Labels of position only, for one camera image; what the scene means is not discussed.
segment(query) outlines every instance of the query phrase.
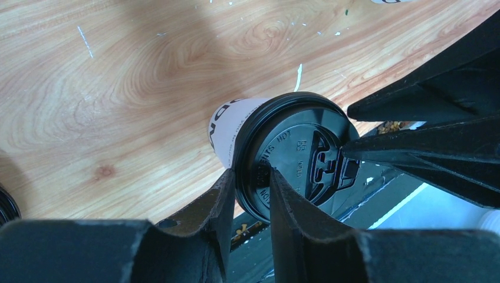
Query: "tabletop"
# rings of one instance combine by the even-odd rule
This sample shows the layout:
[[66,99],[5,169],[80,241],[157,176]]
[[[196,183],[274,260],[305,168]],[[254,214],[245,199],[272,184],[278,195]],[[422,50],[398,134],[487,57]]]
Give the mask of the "tabletop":
[[[497,0],[0,4],[0,182],[25,218],[159,221],[223,172],[210,116],[297,84],[342,109],[402,78]],[[353,122],[360,134],[374,123]],[[236,207],[235,214],[241,212]]]

